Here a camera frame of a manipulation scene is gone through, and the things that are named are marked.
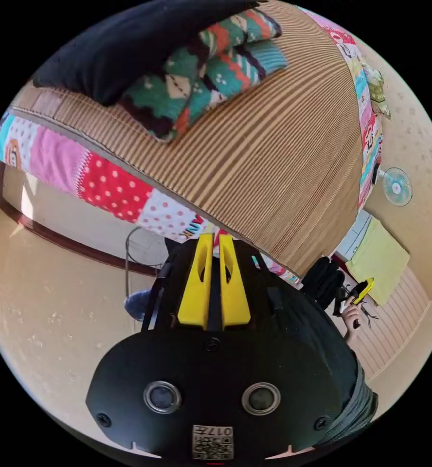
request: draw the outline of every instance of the qr code label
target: qr code label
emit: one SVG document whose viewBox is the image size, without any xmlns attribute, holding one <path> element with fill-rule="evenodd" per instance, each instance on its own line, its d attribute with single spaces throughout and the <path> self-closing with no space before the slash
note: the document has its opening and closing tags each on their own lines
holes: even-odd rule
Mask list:
<svg viewBox="0 0 432 467">
<path fill-rule="evenodd" d="M 194 425 L 192 433 L 192 453 L 194 459 L 200 460 L 233 459 L 233 428 Z"/>
</svg>

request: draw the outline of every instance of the blue sock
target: blue sock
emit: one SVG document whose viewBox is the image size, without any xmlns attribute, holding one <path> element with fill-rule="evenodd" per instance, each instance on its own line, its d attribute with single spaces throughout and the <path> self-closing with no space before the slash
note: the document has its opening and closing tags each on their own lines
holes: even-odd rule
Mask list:
<svg viewBox="0 0 432 467">
<path fill-rule="evenodd" d="M 127 310 L 127 313 L 133 319 L 143 321 L 150 292 L 150 288 L 146 290 L 139 290 L 138 292 L 132 293 L 126 298 L 124 307 Z"/>
</svg>

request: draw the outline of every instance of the camera lens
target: camera lens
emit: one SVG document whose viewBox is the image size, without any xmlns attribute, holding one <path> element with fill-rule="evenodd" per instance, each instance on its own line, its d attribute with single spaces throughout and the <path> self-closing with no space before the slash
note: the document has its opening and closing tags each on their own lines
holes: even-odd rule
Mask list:
<svg viewBox="0 0 432 467">
<path fill-rule="evenodd" d="M 175 412 L 181 403 L 179 390 L 167 381 L 154 381 L 144 390 L 145 404 L 156 413 Z"/>
<path fill-rule="evenodd" d="M 270 383 L 255 383 L 248 387 L 242 396 L 242 406 L 251 415 L 268 415 L 276 410 L 281 394 Z"/>
</svg>

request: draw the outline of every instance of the screw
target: screw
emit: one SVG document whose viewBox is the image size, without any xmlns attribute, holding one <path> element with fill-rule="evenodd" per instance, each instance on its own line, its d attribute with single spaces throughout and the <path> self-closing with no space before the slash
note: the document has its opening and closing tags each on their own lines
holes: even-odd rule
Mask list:
<svg viewBox="0 0 432 467">
<path fill-rule="evenodd" d="M 96 419 L 98 423 L 105 428 L 109 428 L 112 424 L 112 422 L 110 421 L 110 418 L 105 413 L 99 413 L 96 416 Z"/>
<path fill-rule="evenodd" d="M 329 417 L 320 417 L 316 422 L 313 428 L 316 431 L 324 430 L 329 425 Z"/>
<path fill-rule="evenodd" d="M 220 342 L 216 337 L 211 337 L 205 342 L 205 350 L 207 352 L 215 352 L 219 348 Z"/>
</svg>

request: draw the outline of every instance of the striped mattress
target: striped mattress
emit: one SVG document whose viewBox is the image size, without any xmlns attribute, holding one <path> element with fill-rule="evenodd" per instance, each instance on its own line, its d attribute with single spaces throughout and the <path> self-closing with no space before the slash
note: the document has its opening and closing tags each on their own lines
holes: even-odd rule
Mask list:
<svg viewBox="0 0 432 467">
<path fill-rule="evenodd" d="M 298 276 L 355 221 L 362 170 L 351 72 L 324 30 L 280 1 L 275 39 L 288 67 L 200 118 L 169 144 L 120 106 L 24 86 L 11 111 L 80 142 Z"/>
</svg>

